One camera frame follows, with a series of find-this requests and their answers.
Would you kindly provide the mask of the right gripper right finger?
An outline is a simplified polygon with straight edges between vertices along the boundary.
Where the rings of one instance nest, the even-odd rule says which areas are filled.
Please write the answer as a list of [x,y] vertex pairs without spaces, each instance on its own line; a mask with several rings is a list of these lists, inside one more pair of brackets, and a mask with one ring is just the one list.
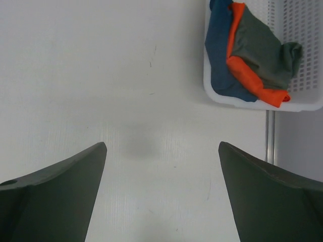
[[240,241],[322,241],[322,183],[227,142],[219,157]]

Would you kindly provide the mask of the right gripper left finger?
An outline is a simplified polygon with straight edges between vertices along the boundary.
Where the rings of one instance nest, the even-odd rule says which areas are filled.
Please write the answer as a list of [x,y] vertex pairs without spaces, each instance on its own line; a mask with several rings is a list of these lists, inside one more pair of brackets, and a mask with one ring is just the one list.
[[85,241],[106,154],[99,142],[1,183],[1,241]]

